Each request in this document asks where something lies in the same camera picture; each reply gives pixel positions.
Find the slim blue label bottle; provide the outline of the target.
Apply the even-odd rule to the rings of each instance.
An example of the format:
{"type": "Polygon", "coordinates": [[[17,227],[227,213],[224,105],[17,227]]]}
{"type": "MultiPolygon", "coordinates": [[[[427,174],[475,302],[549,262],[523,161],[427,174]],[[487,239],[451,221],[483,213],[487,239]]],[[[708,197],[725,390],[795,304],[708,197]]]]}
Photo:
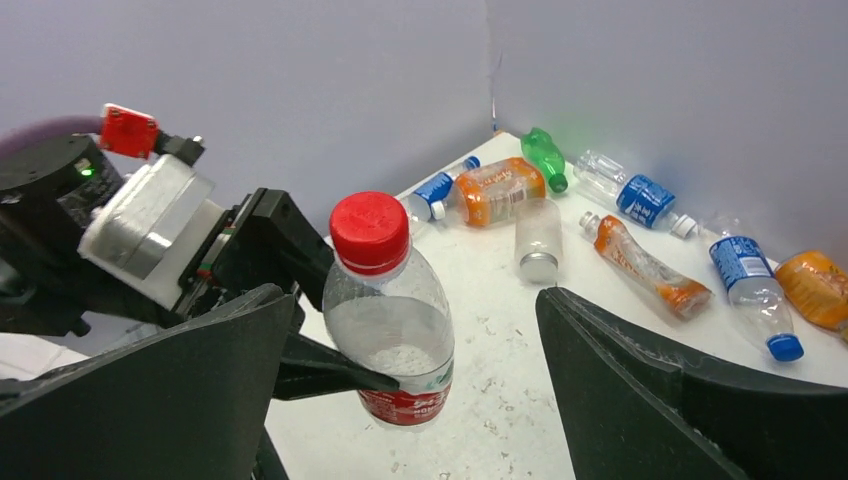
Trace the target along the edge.
{"type": "Polygon", "coordinates": [[[410,234],[417,234],[430,221],[443,220],[446,216],[448,197],[456,179],[480,166],[480,160],[476,156],[469,156],[461,163],[438,172],[401,198],[400,203],[408,217],[410,234]]]}

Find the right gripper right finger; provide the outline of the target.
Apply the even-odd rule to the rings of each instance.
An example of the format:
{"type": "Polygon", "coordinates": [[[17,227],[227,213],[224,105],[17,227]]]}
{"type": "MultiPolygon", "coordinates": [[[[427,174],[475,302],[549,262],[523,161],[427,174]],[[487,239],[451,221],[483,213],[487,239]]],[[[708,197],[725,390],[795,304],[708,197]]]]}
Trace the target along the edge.
{"type": "Polygon", "coordinates": [[[535,301],[579,479],[843,479],[847,391],[731,363],[574,292],[535,301]]]}

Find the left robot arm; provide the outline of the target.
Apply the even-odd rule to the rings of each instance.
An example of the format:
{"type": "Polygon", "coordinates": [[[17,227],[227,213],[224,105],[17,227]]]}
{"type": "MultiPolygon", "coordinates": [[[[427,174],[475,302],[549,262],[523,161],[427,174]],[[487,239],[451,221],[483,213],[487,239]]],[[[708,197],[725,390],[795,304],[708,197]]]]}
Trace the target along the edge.
{"type": "Polygon", "coordinates": [[[283,190],[211,201],[200,137],[159,134],[121,176],[95,140],[61,135],[1,163],[1,330],[84,336],[89,312],[170,328],[260,285],[319,307],[330,246],[283,190]]]}

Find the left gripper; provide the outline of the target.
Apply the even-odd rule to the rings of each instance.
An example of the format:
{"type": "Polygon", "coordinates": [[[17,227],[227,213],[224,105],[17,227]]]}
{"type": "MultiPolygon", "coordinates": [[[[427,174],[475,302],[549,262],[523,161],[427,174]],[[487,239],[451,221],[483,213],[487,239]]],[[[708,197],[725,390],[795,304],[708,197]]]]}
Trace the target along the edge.
{"type": "MultiPolygon", "coordinates": [[[[322,309],[334,251],[284,190],[259,188],[215,220],[179,277],[175,314],[193,318],[260,285],[305,296],[322,309]]],[[[397,392],[399,382],[301,334],[281,354],[272,397],[291,401],[369,390],[397,392]]]]}

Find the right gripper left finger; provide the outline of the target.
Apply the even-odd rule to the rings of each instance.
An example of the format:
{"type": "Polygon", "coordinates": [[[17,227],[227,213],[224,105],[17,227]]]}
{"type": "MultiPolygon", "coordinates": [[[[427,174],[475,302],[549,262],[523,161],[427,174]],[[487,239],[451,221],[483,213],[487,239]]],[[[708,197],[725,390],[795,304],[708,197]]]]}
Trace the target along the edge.
{"type": "Polygon", "coordinates": [[[282,479],[264,422],[295,300],[258,287],[179,326],[1,384],[5,479],[282,479]]]}

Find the clear bottle silver cap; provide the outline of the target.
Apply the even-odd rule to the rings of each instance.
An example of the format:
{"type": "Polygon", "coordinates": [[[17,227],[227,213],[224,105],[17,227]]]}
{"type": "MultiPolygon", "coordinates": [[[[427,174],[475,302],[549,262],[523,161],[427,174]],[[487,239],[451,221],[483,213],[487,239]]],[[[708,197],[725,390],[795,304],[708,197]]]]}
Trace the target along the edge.
{"type": "Polygon", "coordinates": [[[563,263],[563,228],[558,206],[546,198],[528,199],[515,210],[515,261],[519,277],[554,285],[563,263]]]}

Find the Nongfu bottle red white label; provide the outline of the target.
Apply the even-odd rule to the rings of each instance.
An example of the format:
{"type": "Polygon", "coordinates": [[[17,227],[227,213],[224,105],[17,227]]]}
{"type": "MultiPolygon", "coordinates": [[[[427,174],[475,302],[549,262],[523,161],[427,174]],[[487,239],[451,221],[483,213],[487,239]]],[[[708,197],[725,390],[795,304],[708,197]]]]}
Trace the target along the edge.
{"type": "Polygon", "coordinates": [[[431,423],[451,389],[455,336],[405,209],[389,194],[358,192],[334,207],[329,229],[335,260],[321,307],[328,334],[348,359],[398,383],[393,391],[359,388],[363,407],[397,427],[431,423]]]}

